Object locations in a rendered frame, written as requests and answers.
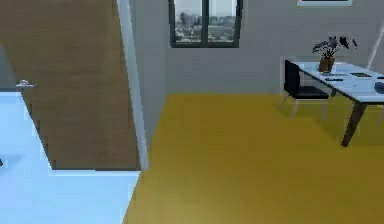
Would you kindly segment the dark framed window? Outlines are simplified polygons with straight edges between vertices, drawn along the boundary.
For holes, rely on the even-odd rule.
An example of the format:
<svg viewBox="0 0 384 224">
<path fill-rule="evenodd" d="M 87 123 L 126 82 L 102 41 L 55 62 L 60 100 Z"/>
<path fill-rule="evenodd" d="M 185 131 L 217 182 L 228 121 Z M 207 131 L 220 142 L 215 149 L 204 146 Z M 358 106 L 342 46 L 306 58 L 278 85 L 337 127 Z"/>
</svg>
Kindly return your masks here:
<svg viewBox="0 0 384 224">
<path fill-rule="evenodd" d="M 243 0 L 168 0 L 172 48 L 238 48 Z"/>
</svg>

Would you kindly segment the black chair with pale legs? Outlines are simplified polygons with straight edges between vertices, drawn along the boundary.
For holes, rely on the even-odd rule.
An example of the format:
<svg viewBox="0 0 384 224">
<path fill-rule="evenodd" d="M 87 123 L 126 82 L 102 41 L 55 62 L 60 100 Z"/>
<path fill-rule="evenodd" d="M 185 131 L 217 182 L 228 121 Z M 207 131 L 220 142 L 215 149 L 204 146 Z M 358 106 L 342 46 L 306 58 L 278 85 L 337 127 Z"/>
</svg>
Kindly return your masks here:
<svg viewBox="0 0 384 224">
<path fill-rule="evenodd" d="M 316 86 L 302 85 L 299 66 L 289 60 L 284 61 L 284 84 L 283 90 L 285 96 L 283 97 L 280 107 L 288 98 L 294 100 L 294 106 L 290 119 L 293 119 L 297 113 L 298 106 L 301 102 L 313 101 L 321 103 L 322 119 L 326 119 L 327 102 L 329 95 Z"/>
</svg>

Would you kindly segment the brown wooden room door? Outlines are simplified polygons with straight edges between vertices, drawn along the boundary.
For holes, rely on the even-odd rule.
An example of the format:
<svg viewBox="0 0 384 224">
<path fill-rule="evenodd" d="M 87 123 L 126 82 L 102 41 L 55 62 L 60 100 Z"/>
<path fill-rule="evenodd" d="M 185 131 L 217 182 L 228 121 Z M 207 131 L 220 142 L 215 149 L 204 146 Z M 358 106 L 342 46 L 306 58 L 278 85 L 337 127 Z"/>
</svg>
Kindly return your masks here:
<svg viewBox="0 0 384 224">
<path fill-rule="evenodd" d="M 53 169 L 140 169 L 117 0 L 0 0 L 0 47 Z"/>
</svg>

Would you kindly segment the dark house plant brown pot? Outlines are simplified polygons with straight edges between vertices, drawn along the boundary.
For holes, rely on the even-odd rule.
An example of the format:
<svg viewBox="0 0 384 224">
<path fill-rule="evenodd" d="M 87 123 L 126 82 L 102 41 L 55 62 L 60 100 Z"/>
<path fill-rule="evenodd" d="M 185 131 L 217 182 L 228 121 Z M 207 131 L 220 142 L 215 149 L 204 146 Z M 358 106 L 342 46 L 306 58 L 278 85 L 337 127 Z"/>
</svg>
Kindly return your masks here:
<svg viewBox="0 0 384 224">
<path fill-rule="evenodd" d="M 330 73 L 335 63 L 335 54 L 340 48 L 351 49 L 352 47 L 357 48 L 357 42 L 354 38 L 350 39 L 347 36 L 330 36 L 326 41 L 315 44 L 312 52 L 321 53 L 318 71 Z"/>
</svg>

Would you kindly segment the white table with dark legs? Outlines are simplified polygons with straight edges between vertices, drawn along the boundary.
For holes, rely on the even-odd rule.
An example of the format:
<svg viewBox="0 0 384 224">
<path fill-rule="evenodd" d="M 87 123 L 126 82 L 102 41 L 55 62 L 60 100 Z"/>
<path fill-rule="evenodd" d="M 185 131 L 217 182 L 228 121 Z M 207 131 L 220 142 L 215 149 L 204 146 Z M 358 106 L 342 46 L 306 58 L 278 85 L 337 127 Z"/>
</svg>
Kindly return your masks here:
<svg viewBox="0 0 384 224">
<path fill-rule="evenodd" d="M 347 147 L 358 127 L 368 105 L 384 105 L 384 94 L 374 89 L 376 82 L 384 83 L 384 75 L 346 62 L 336 62 L 330 73 L 318 71 L 317 62 L 296 62 L 300 71 L 321 84 L 333 93 L 339 93 L 354 102 L 348 125 L 341 141 Z M 366 73 L 372 77 L 355 77 L 350 73 Z M 327 82 L 325 78 L 341 78 L 344 81 Z"/>
</svg>

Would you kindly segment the white framed wall picture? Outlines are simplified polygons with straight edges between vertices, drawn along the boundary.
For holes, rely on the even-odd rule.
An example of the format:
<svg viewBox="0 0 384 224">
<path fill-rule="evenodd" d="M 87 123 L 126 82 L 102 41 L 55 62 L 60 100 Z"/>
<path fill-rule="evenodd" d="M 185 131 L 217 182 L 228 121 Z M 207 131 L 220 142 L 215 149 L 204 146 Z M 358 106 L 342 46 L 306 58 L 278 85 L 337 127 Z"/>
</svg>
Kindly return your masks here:
<svg viewBox="0 0 384 224">
<path fill-rule="evenodd" d="M 353 0 L 297 0 L 300 7 L 348 7 L 352 3 Z"/>
</svg>

